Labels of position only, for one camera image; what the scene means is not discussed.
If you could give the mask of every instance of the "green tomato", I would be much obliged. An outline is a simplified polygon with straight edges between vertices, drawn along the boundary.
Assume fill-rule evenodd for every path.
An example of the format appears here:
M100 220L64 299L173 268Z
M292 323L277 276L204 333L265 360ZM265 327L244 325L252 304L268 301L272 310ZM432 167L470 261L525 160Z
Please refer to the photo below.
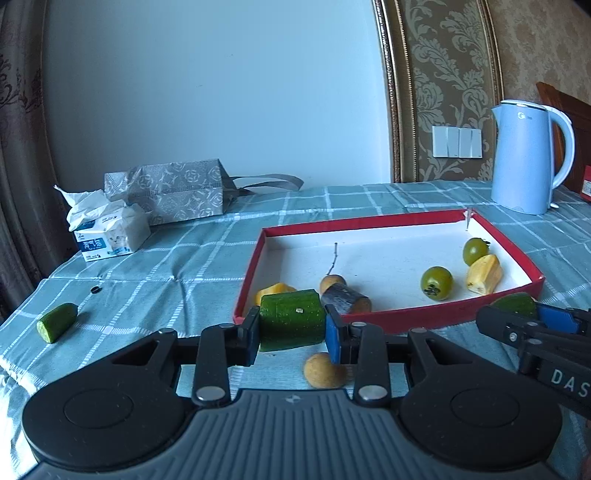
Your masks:
M447 268L431 267L421 277L421 290L432 300L445 300L452 288L453 277Z
M490 242L487 242L482 238L470 238L466 242L466 245L464 245L464 251L462 253L464 263L470 266L480 257L488 255L489 245Z

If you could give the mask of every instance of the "tray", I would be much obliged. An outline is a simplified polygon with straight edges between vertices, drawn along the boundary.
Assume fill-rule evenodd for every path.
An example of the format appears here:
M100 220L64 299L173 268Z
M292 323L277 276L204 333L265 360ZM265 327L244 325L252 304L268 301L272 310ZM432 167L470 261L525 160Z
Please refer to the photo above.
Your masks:
M298 290L318 290L333 261L332 273L367 295L372 313L344 315L345 322L366 321L386 333L402 333L422 326L438 328L468 322L477 310L509 293L525 291L537 298L544 284L542 272L513 242L478 212L466 230L466 210L403 213L330 220L265 228L256 244L234 311L242 323L258 290L284 282ZM504 276L494 293L479 296L465 287L468 266L462 249L472 237L491 243ZM454 277L450 297L436 302L420 289L429 267L440 265Z

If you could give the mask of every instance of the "twig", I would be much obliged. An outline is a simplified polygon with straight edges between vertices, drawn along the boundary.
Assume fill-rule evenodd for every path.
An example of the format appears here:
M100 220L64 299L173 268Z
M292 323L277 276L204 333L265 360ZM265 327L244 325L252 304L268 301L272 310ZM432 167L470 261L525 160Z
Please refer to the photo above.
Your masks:
M328 277L328 275L330 275L330 272L332 272L332 269L335 267L336 258L338 257L338 255L336 254L336 246L337 245L338 245L338 243L335 242L335 259L333 260L333 264L330 266L329 272L326 274L327 277Z

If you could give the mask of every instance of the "kettle handle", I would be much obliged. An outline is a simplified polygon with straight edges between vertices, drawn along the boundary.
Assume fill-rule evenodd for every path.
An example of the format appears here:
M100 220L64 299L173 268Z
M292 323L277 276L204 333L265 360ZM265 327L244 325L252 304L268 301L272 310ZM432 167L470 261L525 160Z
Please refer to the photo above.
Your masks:
M550 115L550 119L558 124L562 133L564 135L564 162L562 163L562 167L554 177L552 181L552 190L558 187L564 180L566 179L567 175L570 172L570 169L573 167L574 163L574 131L573 125L570 121L570 118L560 110L548 106L542 105L546 110L548 110L548 114Z

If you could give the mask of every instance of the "wooden chair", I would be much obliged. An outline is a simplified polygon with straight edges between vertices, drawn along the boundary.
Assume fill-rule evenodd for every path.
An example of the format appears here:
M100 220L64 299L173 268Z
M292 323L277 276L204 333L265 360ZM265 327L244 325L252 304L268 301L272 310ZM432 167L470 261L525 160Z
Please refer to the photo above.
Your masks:
M574 129L574 164L563 185L579 193L583 185L585 167L591 165L591 105L567 95L547 83L536 83L542 103L566 113ZM557 125L554 126L554 171L558 171L564 159L564 138Z

